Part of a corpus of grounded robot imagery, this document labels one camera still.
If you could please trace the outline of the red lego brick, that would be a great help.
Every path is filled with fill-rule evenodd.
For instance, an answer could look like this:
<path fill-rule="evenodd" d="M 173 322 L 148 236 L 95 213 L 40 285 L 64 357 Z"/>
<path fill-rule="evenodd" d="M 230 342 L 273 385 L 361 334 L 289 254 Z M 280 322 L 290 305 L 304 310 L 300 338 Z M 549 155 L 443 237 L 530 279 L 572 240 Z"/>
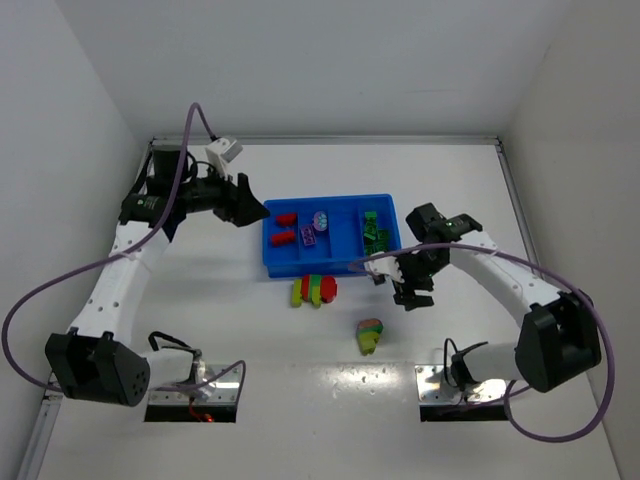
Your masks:
<path fill-rule="evenodd" d="M 274 247 L 280 247 L 296 242 L 296 234 L 293 230 L 273 234 L 270 238 Z"/>

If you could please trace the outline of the green square lego brick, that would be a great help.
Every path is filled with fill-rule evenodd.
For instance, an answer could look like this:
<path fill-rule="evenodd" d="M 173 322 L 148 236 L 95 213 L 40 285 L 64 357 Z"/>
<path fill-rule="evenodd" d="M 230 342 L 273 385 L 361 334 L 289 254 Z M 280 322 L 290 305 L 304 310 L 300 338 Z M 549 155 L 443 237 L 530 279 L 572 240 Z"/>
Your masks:
<path fill-rule="evenodd" d="M 371 241 L 375 241 L 378 238 L 378 228 L 375 223 L 366 222 L 363 230 L 363 237 Z"/>

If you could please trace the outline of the purple lego plate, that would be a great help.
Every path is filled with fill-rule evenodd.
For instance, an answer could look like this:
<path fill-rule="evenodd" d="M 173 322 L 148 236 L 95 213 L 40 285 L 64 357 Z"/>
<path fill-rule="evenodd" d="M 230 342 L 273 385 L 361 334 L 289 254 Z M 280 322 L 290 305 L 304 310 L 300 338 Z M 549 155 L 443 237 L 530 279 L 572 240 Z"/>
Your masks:
<path fill-rule="evenodd" d="M 302 243 L 305 247 L 311 247 L 316 244 L 315 229 L 312 225 L 302 225 L 299 231 Z"/>

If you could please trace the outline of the purple paw print lego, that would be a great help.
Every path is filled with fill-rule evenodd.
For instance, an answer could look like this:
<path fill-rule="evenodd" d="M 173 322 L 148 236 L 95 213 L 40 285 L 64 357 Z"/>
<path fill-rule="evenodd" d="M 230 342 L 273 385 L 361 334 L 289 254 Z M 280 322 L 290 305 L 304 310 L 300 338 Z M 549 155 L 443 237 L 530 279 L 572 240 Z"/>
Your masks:
<path fill-rule="evenodd" d="M 328 214 L 325 211 L 317 211 L 313 216 L 313 228 L 316 232 L 326 232 L 329 226 Z"/>

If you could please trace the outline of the striped red green lego stack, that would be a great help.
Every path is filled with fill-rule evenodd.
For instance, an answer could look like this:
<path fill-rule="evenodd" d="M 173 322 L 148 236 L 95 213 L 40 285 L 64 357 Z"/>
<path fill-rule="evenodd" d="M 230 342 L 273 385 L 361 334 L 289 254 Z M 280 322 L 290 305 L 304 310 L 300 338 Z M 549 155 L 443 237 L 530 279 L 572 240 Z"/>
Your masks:
<path fill-rule="evenodd" d="M 291 290 L 291 306 L 299 308 L 304 302 L 315 308 L 332 303 L 338 295 L 338 284 L 333 276 L 308 274 L 294 280 Z"/>

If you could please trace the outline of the red lego piece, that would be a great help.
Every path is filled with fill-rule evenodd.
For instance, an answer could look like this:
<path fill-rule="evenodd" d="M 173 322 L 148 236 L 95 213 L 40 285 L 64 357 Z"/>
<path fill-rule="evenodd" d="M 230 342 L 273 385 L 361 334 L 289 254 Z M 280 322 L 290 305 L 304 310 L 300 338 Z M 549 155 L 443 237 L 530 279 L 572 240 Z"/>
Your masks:
<path fill-rule="evenodd" d="M 296 213 L 286 213 L 276 217 L 276 224 L 281 227 L 291 227 L 297 222 Z"/>

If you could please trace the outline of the green lego cluster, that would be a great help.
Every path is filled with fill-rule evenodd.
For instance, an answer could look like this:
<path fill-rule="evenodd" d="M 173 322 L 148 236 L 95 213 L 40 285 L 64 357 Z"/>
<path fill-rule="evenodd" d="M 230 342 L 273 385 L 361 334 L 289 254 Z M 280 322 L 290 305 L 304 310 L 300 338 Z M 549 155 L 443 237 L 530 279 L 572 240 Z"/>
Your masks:
<path fill-rule="evenodd" d="M 369 238 L 364 239 L 364 254 L 366 256 L 372 256 L 384 250 L 384 246 L 378 241 L 371 240 Z"/>

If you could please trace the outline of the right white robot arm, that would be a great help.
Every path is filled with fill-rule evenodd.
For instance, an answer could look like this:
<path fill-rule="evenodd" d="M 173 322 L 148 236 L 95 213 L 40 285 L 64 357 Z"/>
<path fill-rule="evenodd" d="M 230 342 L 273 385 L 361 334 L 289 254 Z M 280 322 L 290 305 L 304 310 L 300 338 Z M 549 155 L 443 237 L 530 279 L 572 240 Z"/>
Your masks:
<path fill-rule="evenodd" d="M 585 302 L 500 257 L 471 216 L 447 218 L 427 203 L 415 208 L 406 222 L 423 247 L 395 259 L 396 304 L 408 311 L 433 306 L 433 278 L 452 265 L 497 300 L 519 328 L 513 343 L 480 342 L 456 352 L 448 368 L 456 387 L 502 379 L 524 381 L 546 393 L 600 364 L 598 328 Z"/>

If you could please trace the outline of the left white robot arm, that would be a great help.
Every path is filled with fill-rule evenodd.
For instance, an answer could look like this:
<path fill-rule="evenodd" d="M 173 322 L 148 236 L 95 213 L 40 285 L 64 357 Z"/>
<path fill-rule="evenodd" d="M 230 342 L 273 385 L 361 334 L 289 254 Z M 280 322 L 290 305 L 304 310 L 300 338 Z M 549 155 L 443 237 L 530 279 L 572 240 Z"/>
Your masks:
<path fill-rule="evenodd" d="M 151 349 L 130 347 L 134 320 L 154 267 L 192 213 L 210 211 L 237 227 L 268 217 L 246 174 L 232 176 L 239 142 L 219 138 L 205 148 L 207 168 L 190 153 L 160 147 L 149 152 L 132 191 L 121 204 L 108 263 L 87 303 L 64 334 L 49 337 L 45 354 L 65 397 L 136 406 L 150 390 L 197 395 L 210 378 L 200 350 L 175 339 Z"/>

